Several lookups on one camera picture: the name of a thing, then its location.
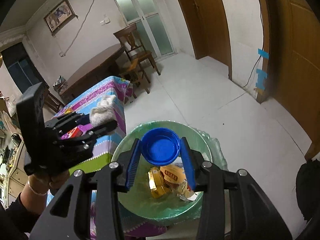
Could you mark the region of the person left forearm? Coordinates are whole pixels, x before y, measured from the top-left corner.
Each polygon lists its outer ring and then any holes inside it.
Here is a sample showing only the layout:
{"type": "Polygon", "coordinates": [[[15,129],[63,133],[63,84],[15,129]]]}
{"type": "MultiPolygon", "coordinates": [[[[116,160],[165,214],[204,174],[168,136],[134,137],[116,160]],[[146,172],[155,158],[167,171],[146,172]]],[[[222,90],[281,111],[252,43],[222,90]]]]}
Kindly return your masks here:
{"type": "Polygon", "coordinates": [[[28,239],[46,208],[48,187],[29,183],[8,208],[1,206],[1,239],[28,239]]]}

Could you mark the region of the person left hand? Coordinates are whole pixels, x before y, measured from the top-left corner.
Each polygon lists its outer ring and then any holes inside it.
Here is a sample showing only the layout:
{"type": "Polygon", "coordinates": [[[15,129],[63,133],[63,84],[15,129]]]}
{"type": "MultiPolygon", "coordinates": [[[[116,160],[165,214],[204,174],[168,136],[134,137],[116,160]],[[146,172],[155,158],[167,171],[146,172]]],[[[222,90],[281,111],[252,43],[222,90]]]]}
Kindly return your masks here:
{"type": "Polygon", "coordinates": [[[28,185],[36,194],[44,196],[49,190],[58,190],[69,178],[69,171],[62,172],[57,176],[48,174],[32,174],[28,177],[28,185]]]}

